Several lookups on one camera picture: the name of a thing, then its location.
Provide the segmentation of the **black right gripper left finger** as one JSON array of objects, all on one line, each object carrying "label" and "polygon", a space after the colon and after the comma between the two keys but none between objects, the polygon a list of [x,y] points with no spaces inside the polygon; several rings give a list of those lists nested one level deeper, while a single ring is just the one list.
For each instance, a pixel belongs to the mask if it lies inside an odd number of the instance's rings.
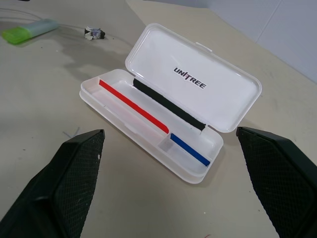
[{"label": "black right gripper left finger", "polygon": [[64,142],[2,218],[0,238],[80,238],[104,140],[104,130],[97,129]]}]

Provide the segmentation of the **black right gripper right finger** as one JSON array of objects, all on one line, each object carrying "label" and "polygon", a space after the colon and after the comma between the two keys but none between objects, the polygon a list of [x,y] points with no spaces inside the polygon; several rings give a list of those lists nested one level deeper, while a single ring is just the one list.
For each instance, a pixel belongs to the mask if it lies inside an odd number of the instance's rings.
[{"label": "black right gripper right finger", "polygon": [[253,189],[280,238],[317,238],[317,166],[289,139],[238,127]]}]

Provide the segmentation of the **small black binder clip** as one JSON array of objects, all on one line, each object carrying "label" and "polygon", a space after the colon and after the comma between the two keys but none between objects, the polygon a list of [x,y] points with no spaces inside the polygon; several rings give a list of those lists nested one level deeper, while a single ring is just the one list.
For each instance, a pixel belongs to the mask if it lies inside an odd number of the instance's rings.
[{"label": "small black binder clip", "polygon": [[105,39],[106,33],[101,30],[101,28],[86,27],[84,30],[84,36],[87,40]]}]

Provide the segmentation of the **white plastic Unitree pencil case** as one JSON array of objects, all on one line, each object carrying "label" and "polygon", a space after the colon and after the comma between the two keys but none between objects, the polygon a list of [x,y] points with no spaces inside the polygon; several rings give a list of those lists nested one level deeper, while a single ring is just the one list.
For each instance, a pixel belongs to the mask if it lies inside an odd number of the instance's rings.
[{"label": "white plastic Unitree pencil case", "polygon": [[212,50],[149,24],[115,69],[81,84],[81,99],[185,182],[203,181],[261,95],[260,82]]}]

